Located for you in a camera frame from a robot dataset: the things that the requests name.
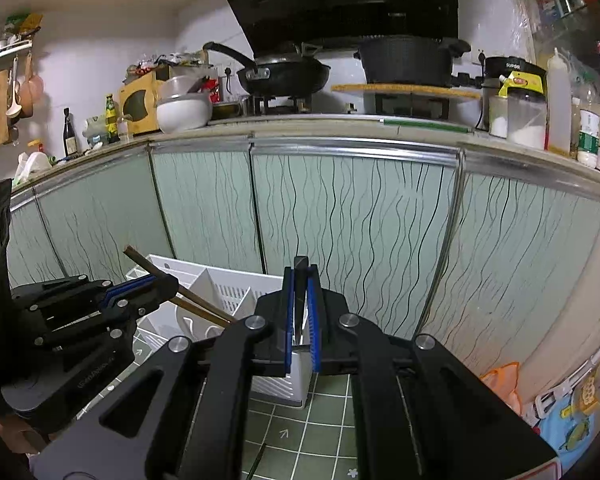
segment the black pot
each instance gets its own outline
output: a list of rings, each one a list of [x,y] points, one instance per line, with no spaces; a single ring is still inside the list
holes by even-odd
[[[256,97],[309,97],[322,90],[329,78],[330,67],[311,56],[286,54],[253,60],[213,41],[202,48],[221,52],[242,63],[244,68],[238,70],[240,85]]]
[[[463,40],[417,36],[383,36],[363,40],[355,57],[362,61],[367,83],[453,86],[453,59],[470,52]]]

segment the countertop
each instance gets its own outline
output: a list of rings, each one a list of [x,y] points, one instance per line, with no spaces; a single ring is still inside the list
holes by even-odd
[[[531,162],[546,167],[567,171],[591,182],[600,184],[600,172],[591,170],[577,161],[555,153],[535,150],[506,140],[495,139],[487,134],[474,134],[471,128],[460,124],[410,118],[337,115],[298,114],[287,116],[246,117],[233,120],[213,121],[208,126],[180,134],[147,134],[130,142],[119,142],[106,146],[92,155],[84,156],[55,166],[45,173],[16,186],[16,194],[53,176],[71,171],[92,160],[112,155],[142,145],[163,144],[170,141],[209,137],[250,136],[253,139],[267,137],[339,137],[349,139],[384,139],[413,142],[433,146],[465,148],[472,152],[484,152],[504,156],[520,162]]]

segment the metal bolt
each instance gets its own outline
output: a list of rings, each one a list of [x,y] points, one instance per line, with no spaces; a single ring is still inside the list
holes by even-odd
[[[429,334],[420,334],[416,338],[416,346],[420,350],[431,350],[436,345],[436,340]]]
[[[244,320],[244,324],[250,330],[259,330],[265,326],[267,322],[262,316],[249,316],[246,320]]]
[[[181,335],[174,337],[169,341],[169,350],[174,354],[182,352],[189,347],[189,340]]]
[[[360,318],[355,314],[349,312],[347,314],[342,314],[342,316],[340,316],[339,321],[342,326],[346,328],[353,328],[355,326],[358,326],[358,324],[360,323]]]

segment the white shelf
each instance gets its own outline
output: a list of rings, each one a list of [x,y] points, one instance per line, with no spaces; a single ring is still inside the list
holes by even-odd
[[[31,40],[24,40],[18,41],[17,43],[14,43],[12,45],[8,45],[0,51],[0,59],[9,56],[14,56],[15,54],[23,50],[29,50],[32,44],[33,42]]]

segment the black wok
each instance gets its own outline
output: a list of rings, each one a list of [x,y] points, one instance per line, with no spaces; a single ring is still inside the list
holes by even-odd
[[[210,41],[202,47],[232,57],[244,68],[238,70],[240,85],[256,97],[309,97],[327,83],[330,67],[311,56],[284,54],[253,60],[223,44]]]

